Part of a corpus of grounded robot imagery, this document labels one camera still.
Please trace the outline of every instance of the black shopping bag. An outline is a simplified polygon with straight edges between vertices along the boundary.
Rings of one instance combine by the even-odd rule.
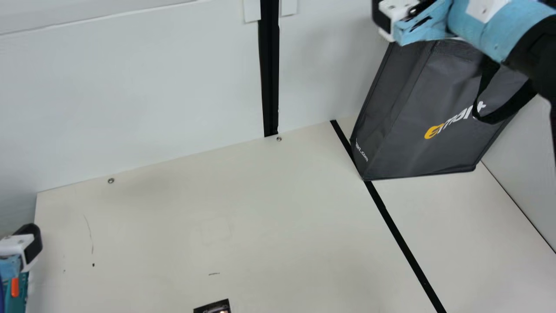
[[[350,138],[361,177],[474,170],[512,117],[483,123],[474,104],[485,115],[535,95],[526,76],[492,64],[463,41],[390,44]]]

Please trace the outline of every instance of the white table surface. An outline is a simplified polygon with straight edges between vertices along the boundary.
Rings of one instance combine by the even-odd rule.
[[[280,136],[40,193],[28,312],[434,312],[331,125]]]
[[[483,163],[373,184],[447,312],[556,312],[556,254]]]

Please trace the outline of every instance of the white wall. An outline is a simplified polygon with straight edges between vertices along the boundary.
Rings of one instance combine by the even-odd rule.
[[[0,0],[0,34],[196,0]]]
[[[483,163],[556,248],[556,167],[549,112],[546,99],[533,98],[490,147]]]
[[[280,132],[359,113],[388,46],[370,0],[298,5],[280,19]]]
[[[242,0],[0,36],[0,233],[36,193],[263,136]]]

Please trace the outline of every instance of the small object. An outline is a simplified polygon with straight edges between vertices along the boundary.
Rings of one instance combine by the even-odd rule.
[[[230,301],[224,299],[193,309],[193,313],[232,313]]]
[[[19,277],[12,278],[11,287],[12,298],[19,297]]]

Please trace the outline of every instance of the white panel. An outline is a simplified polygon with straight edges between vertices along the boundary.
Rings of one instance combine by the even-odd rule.
[[[374,185],[447,312],[555,312],[556,254],[482,163]]]
[[[288,16],[297,13],[297,0],[281,0],[280,15]]]
[[[242,10],[193,2],[0,37],[0,233],[29,222],[39,191],[262,137]]]
[[[556,248],[556,166],[550,103],[531,100],[508,124],[483,157],[517,205]]]
[[[28,313],[435,312],[331,125],[281,136],[39,194]]]
[[[261,19],[261,0],[243,0],[244,18],[246,23]]]
[[[369,0],[302,0],[280,23],[279,130],[359,112],[388,43]]]
[[[191,1],[0,0],[0,34]]]

